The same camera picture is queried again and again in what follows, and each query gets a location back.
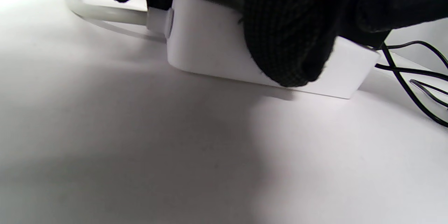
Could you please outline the person's left hand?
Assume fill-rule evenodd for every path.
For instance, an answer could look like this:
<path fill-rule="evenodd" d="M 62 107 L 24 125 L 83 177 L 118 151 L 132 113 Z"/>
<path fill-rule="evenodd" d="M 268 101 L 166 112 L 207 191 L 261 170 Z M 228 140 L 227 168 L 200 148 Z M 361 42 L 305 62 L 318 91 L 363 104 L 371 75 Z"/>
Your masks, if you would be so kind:
<path fill-rule="evenodd" d="M 146 0 L 168 10 L 173 0 Z M 244 0 L 245 42 L 260 70 L 283 87 L 314 82 L 332 52 L 349 0 Z"/>

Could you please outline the person's right hand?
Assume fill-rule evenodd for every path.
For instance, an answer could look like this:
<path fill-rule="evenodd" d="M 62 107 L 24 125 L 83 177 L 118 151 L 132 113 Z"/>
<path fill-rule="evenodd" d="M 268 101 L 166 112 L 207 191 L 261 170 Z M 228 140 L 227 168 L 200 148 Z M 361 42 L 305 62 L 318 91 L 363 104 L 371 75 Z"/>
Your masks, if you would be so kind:
<path fill-rule="evenodd" d="M 358 0 L 357 26 L 368 33 L 390 31 L 447 18 L 448 0 Z"/>

